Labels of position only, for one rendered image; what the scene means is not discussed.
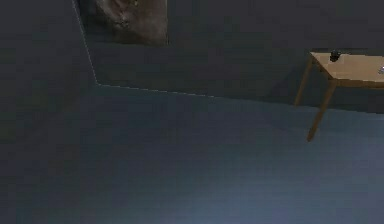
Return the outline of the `light wooden table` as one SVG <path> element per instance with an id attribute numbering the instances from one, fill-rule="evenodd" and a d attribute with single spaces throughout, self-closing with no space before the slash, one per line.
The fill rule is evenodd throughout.
<path id="1" fill-rule="evenodd" d="M 330 52 L 310 52 L 305 70 L 294 100 L 298 106 L 313 65 L 319 68 L 327 80 L 327 89 L 323 101 L 320 104 L 311 128 L 307 134 L 307 141 L 310 142 L 318 129 L 318 126 L 325 114 L 337 87 L 384 89 L 384 74 L 378 74 L 380 67 L 384 66 L 384 56 L 353 55 L 341 53 L 336 62 L 331 62 Z"/>

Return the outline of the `brown framed wall picture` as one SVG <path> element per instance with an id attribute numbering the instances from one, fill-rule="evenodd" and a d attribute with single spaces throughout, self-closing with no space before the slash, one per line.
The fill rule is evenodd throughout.
<path id="1" fill-rule="evenodd" d="M 168 0 L 76 0 L 88 40 L 168 44 Z"/>

